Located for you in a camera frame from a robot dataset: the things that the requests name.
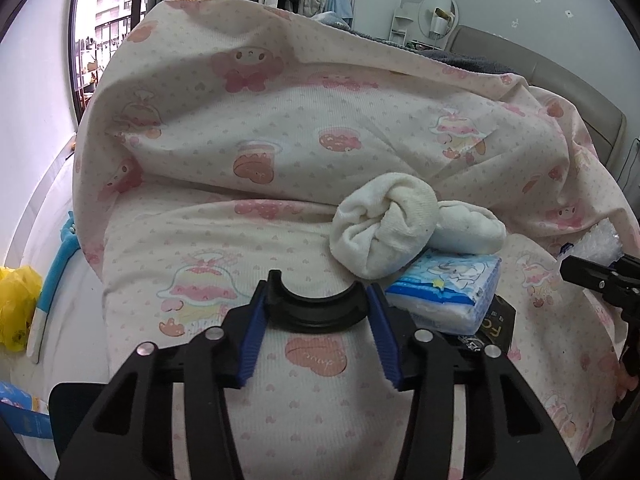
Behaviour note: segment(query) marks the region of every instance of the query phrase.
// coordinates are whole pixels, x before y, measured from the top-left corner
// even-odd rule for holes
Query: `black clamp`
[[[621,361],[632,377],[637,376],[640,373],[640,260],[625,254],[612,266],[605,267],[568,256],[560,265],[560,275],[566,282],[602,293],[604,301],[622,309],[622,320],[628,323],[629,329]],[[616,420],[626,420],[633,412],[631,407],[639,392],[640,385],[615,403],[612,414]]]
[[[543,406],[497,346],[473,351],[418,330],[409,313],[389,306],[377,284],[365,289],[356,282],[338,296],[308,300],[291,294],[280,272],[271,271],[251,302],[229,311],[222,326],[177,347],[137,346],[70,441],[56,442],[56,479],[172,479],[172,386],[183,382],[191,479],[242,480],[223,388],[241,388],[252,375],[268,319],[317,333],[364,316],[386,377],[399,391],[414,390],[397,480],[447,478],[455,384],[466,386],[465,479],[580,478]],[[60,400],[50,402],[54,437],[74,386],[52,393]]]

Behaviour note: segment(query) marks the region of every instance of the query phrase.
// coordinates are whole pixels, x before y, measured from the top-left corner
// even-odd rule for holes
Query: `blue tissue packaging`
[[[500,279],[500,258],[428,249],[386,291],[389,303],[409,311],[419,328],[473,335]]]
[[[0,381],[0,417],[16,434],[53,438],[47,404],[4,381]]]

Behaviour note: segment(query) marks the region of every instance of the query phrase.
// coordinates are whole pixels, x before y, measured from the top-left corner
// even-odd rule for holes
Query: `bed headboard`
[[[604,95],[578,76],[528,48],[493,34],[458,26],[445,50],[483,56],[511,67],[527,81],[571,101],[587,125],[600,161],[610,169],[626,134],[626,117]]]

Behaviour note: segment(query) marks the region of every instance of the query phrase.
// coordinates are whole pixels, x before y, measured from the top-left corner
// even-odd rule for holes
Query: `yellow plastic bag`
[[[42,278],[31,267],[0,267],[0,344],[13,352],[27,346],[41,290]]]

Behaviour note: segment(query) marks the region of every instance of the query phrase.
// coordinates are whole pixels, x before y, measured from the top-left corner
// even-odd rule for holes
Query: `rolled towel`
[[[427,245],[446,253],[494,254],[502,248],[507,229],[495,215],[458,200],[438,202],[440,218]]]
[[[385,173],[338,206],[329,247],[353,274],[376,280],[413,260],[437,221],[438,200],[429,184],[408,174]]]

